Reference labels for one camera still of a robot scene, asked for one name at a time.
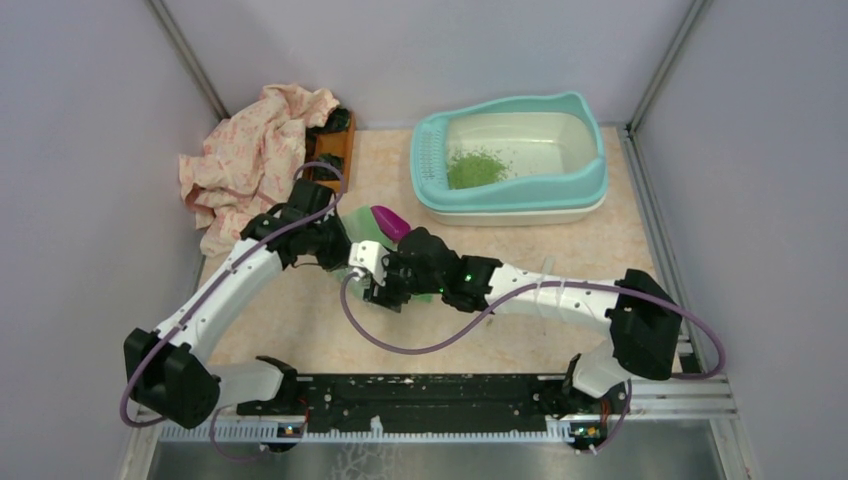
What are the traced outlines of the green litter bag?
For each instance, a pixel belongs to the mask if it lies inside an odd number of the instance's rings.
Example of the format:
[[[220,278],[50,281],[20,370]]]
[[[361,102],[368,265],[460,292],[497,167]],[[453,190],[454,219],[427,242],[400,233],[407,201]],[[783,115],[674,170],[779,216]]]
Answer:
[[[352,242],[375,241],[388,250],[396,250],[396,243],[387,237],[380,229],[377,219],[371,210],[371,206],[362,206],[346,215],[342,215],[340,219]],[[341,282],[345,275],[349,274],[349,271],[349,268],[344,268],[333,272],[332,275],[337,281]],[[358,297],[358,299],[365,301],[365,285],[366,284],[364,282],[352,282],[349,289],[353,295]],[[413,295],[411,301],[431,303],[433,301],[433,295]]]

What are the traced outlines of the purple plastic scoop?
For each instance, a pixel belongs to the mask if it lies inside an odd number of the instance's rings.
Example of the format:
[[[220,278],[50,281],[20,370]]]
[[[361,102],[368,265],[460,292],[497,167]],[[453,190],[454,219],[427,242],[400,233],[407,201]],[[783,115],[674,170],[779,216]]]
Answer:
[[[393,243],[400,242],[412,230],[406,220],[388,207],[374,205],[370,211],[382,234]]]

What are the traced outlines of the white bag clip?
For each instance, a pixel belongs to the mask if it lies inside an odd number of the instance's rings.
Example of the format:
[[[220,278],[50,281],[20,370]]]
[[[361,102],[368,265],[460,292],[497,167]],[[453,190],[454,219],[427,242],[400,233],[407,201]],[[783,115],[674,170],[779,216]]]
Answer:
[[[542,274],[543,275],[550,275],[553,272],[555,264],[556,264],[556,258],[553,257],[553,256],[547,256],[543,261]]]

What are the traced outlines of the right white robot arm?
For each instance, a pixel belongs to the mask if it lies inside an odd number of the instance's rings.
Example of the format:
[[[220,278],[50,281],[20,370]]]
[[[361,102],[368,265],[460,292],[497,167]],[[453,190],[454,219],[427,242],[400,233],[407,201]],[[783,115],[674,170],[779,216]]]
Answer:
[[[587,328],[603,342],[578,356],[563,385],[563,398],[588,412],[612,387],[633,377],[672,376],[682,315],[648,273],[629,269],[606,281],[568,279],[525,270],[499,259],[459,255],[423,227],[393,250],[378,242],[352,245],[349,264],[369,281],[365,300],[400,310],[412,297],[432,294],[460,312],[522,314]]]

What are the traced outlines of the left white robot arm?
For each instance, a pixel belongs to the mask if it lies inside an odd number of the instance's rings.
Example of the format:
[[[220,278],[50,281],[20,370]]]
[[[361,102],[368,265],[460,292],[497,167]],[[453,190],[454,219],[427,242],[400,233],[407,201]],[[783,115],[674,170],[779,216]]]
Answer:
[[[186,429],[230,405],[263,402],[277,414],[292,411],[300,388],[288,366],[259,357],[210,367],[223,334],[251,299],[299,257],[310,255],[333,271],[351,249],[336,206],[341,196],[306,179],[294,183],[287,201],[253,217],[213,276],[156,328],[134,329],[123,345],[127,385],[120,400],[122,421],[142,428],[128,414],[131,401]]]

